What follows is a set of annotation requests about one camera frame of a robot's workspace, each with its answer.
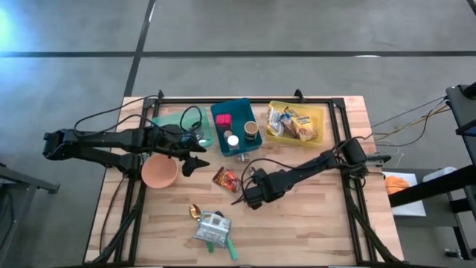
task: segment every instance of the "white bottle cap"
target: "white bottle cap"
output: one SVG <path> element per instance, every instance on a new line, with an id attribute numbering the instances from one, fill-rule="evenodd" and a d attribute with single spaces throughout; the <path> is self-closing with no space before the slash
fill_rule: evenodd
<path id="1" fill-rule="evenodd" d="M 238 137 L 236 137 L 235 135 L 231 135 L 230 137 L 228 137 L 227 142 L 228 145 L 235 147 L 238 145 Z"/>

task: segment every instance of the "green tray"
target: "green tray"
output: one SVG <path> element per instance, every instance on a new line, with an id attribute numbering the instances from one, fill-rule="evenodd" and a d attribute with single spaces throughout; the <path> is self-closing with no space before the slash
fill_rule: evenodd
<path id="1" fill-rule="evenodd" d="M 202 147 L 209 147 L 213 144 L 213 135 L 211 132 L 210 123 L 208 121 L 207 110 L 204 107 L 199 107 L 202 112 L 202 132 L 203 136 L 199 140 L 199 144 Z M 152 119 L 154 124 L 164 126 L 166 124 L 180 124 L 180 117 L 183 112 L 176 112 L 170 115 L 160 115 Z M 200 114 L 196 109 L 190 109 L 182 120 L 182 126 L 185 129 L 189 129 L 193 123 L 200 119 Z"/>

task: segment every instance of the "green handle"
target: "green handle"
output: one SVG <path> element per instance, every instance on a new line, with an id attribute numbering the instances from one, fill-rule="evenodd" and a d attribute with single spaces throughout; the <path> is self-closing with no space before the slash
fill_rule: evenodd
<path id="1" fill-rule="evenodd" d="M 237 257 L 237 251 L 233 247 L 233 244 L 231 243 L 230 237 L 226 237 L 226 243 L 228 244 L 228 250 L 230 251 L 230 256 L 233 261 L 236 261 L 238 259 Z"/>
<path id="2" fill-rule="evenodd" d="M 213 244 L 211 242 L 207 242 L 208 253 L 213 253 Z"/>

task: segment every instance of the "orange bowl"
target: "orange bowl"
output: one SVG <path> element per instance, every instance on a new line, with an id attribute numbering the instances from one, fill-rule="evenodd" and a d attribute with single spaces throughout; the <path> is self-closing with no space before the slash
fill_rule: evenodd
<path id="1" fill-rule="evenodd" d="M 142 180 L 151 188 L 162 189 L 177 180 L 179 166 L 174 159 L 162 154 L 150 156 L 142 166 Z"/>

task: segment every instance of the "floor stripe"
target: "floor stripe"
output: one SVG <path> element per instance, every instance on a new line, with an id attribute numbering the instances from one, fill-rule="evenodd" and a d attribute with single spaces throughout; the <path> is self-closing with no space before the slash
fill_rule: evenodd
<path id="1" fill-rule="evenodd" d="M 135 49 L 134 60 L 132 61 L 131 70 L 129 76 L 127 77 L 126 88 L 124 89 L 124 97 L 130 97 L 132 95 L 132 90 L 134 89 L 135 78 L 137 77 L 137 72 L 139 69 L 139 64 L 141 63 L 141 52 L 144 50 L 146 44 L 147 32 L 149 31 L 150 21 L 152 20 L 152 15 L 154 11 L 156 0 L 149 0 L 147 5 L 146 15 L 144 17 L 144 22 L 142 24 L 141 35 L 137 43 L 137 48 Z"/>
<path id="2" fill-rule="evenodd" d="M 133 51 L 69 51 L 69 52 L 23 52 L 0 51 L 0 57 L 134 57 Z"/>
<path id="3" fill-rule="evenodd" d="M 476 15 L 476 2 L 475 0 L 467 0 L 469 7 L 473 10 L 473 13 Z"/>
<path id="4" fill-rule="evenodd" d="M 253 58 L 253 57 L 476 57 L 476 51 L 98 51 L 98 52 L 0 52 L 6 58 L 43 57 L 134 57 L 133 69 L 140 58 Z"/>

